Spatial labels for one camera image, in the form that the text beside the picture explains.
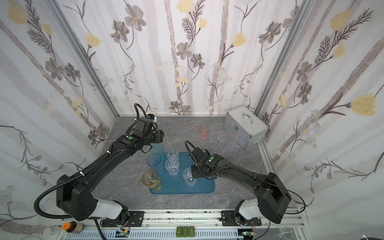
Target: floral wallpaper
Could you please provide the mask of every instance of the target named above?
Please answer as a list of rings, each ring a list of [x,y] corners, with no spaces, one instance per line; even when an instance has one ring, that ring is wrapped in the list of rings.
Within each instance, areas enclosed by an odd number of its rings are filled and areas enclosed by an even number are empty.
[[[297,0],[58,0],[119,114],[254,110]]]
[[[51,239],[35,199],[98,157],[114,117],[44,1],[0,6],[0,238]]]
[[[384,235],[383,10],[315,1],[259,114],[314,240]]]

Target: pink glass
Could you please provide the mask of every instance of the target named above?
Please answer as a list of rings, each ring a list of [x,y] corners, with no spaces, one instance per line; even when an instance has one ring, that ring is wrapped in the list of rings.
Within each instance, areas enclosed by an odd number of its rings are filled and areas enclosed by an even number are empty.
[[[199,127],[199,136],[204,139],[208,137],[209,127],[207,125],[201,125]]]

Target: drinking glass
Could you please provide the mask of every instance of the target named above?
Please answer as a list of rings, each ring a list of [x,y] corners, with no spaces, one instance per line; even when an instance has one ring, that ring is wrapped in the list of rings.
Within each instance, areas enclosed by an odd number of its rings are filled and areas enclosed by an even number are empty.
[[[224,152],[228,150],[230,146],[233,146],[237,143],[239,140],[239,133],[238,132],[230,132],[227,135],[220,136],[218,139],[218,148],[220,151]]]
[[[199,127],[199,136],[204,139],[208,137],[209,127],[207,125],[201,125]]]
[[[179,173],[180,163],[177,158],[170,157],[165,163],[165,168],[168,171],[169,175],[175,176]]]
[[[227,134],[228,134],[228,132],[225,130],[224,126],[219,127],[218,130],[217,130],[217,140],[219,140],[219,138],[221,136],[225,136]]]
[[[179,149],[176,146],[169,146],[166,149],[166,155],[168,158],[175,157],[179,159]]]
[[[146,171],[141,178],[144,185],[148,186],[153,190],[159,190],[161,188],[161,180],[158,173],[151,169]]]
[[[163,144],[161,144],[161,143],[152,143],[152,149],[149,152],[150,153],[157,153],[157,154],[159,154],[161,156],[161,160],[165,161],[166,153],[164,151]]]
[[[292,240],[293,239],[293,232],[290,228],[283,227],[277,231],[277,236],[283,240]]]
[[[164,162],[161,161],[161,156],[158,153],[152,153],[147,157],[147,165],[151,167],[151,169],[156,170],[159,175],[165,171]]]
[[[184,172],[183,172],[183,178],[184,178],[184,181],[185,181],[188,185],[190,185],[190,186],[195,185],[196,180],[197,180],[197,179],[194,179],[194,178],[193,178],[193,176],[192,176],[192,170],[191,170],[190,167],[184,170]]]

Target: case handle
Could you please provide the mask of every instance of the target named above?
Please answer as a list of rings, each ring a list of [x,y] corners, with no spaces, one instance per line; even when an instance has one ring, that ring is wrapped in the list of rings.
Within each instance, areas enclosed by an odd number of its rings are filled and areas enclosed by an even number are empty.
[[[243,117],[244,117],[245,115],[246,115],[247,117],[249,117],[249,119],[251,120],[250,123],[252,124],[252,123],[253,123],[252,118],[251,118],[248,114],[246,114],[246,113],[243,113],[243,114],[242,114]]]

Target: black mounting plate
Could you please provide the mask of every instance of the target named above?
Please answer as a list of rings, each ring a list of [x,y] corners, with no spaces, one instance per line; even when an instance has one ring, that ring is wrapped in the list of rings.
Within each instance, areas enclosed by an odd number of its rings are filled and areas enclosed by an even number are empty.
[[[131,216],[131,220],[125,227],[141,227],[144,219],[144,211],[128,211]],[[116,224],[109,218],[101,220],[100,225],[102,227],[117,227]]]
[[[223,223],[223,227],[233,227],[233,226],[239,226],[239,224],[235,220],[235,216],[233,211],[221,211],[221,219]],[[255,226],[261,226],[262,221],[260,218],[252,218],[252,221]],[[251,220],[248,221],[248,223],[244,226],[252,226]]]

